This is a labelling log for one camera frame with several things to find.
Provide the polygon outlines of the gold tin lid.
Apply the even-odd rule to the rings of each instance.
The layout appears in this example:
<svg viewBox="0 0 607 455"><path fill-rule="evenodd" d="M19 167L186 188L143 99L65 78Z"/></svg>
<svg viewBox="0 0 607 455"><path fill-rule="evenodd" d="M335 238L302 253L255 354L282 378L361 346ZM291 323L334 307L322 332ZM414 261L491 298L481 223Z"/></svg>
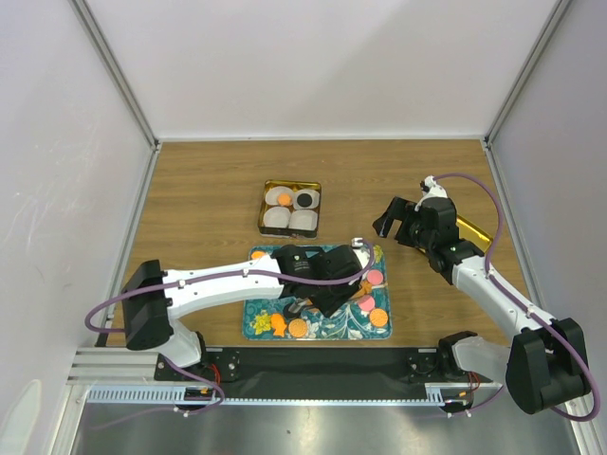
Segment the gold tin lid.
<svg viewBox="0 0 607 455"><path fill-rule="evenodd" d="M488 251L488 248L492 244L492 237L489 234L459 215L457 215L457 226L459 227L460 241L454 246L446 246L429 252L423 249L416 249L422 251L427 256L446 255L450 251L456 253L471 251L473 254L483 255Z"/></svg>

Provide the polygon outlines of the black sandwich cookie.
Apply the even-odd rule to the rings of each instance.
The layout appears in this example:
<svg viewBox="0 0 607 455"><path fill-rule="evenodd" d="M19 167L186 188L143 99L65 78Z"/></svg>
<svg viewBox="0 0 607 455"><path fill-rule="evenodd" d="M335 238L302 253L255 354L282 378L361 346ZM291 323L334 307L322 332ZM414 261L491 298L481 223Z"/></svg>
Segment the black sandwich cookie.
<svg viewBox="0 0 607 455"><path fill-rule="evenodd" d="M313 205L314 198L309 192L299 192L296 203L300 208L307 209Z"/></svg>

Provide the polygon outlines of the gold cookie tin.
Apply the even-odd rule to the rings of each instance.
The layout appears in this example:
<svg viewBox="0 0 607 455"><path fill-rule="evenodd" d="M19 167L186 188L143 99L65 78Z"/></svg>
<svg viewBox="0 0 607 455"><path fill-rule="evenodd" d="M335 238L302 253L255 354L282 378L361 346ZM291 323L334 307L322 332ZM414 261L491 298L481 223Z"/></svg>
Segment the gold cookie tin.
<svg viewBox="0 0 607 455"><path fill-rule="evenodd" d="M271 208L265 202L265 195L267 191L271 187L275 186L286 186L291 188L294 192L302 189L311 189L318 191L321 194L320 204L316 209L312 209L318 213L318 227L314 231L305 231L305 230L295 230L286 228L268 228L263 225L263 216L265 212ZM260 203L260 209L257 219L257 228L261 235L268 237L276 237L276 238L294 238L294 239L316 239L319 231L320 224L320 213L321 213L321 204L322 204L322 185L318 182L305 182L305 181L293 181L293 180L277 180L277 179L269 179L264 184L263 195ZM295 210L293 208L293 203L290 207L291 213Z"/></svg>

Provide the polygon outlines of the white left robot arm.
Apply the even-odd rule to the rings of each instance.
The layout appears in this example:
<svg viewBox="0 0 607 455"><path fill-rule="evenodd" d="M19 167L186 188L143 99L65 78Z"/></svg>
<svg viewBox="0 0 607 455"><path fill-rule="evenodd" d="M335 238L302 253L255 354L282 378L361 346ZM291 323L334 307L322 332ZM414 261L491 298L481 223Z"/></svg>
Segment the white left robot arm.
<svg viewBox="0 0 607 455"><path fill-rule="evenodd" d="M159 261L139 266L119 298L126 346L151 351L175 364L188 379L209 368L202 336L185 316L239 300L309 301L329 317L359 289L375 261L373 247L356 238L325 251L319 246L281 246L239 264L164 270Z"/></svg>

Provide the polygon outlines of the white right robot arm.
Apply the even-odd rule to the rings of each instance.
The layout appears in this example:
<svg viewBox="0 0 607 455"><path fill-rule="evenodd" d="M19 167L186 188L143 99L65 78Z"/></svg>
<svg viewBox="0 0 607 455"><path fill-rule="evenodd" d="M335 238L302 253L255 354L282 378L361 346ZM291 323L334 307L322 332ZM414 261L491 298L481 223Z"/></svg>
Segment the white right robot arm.
<svg viewBox="0 0 607 455"><path fill-rule="evenodd" d="M420 203L394 198L373 223L388 236L425 254L430 267L446 282L473 299L510 337L498 346L472 333L441 340L448 350L436 358L438 373L457 381L479 373L506 387L515 404L534 414L555 408L593 390L581 327L557 319L526 299L486 262L485 252L463 238L455 205L448 197Z"/></svg>

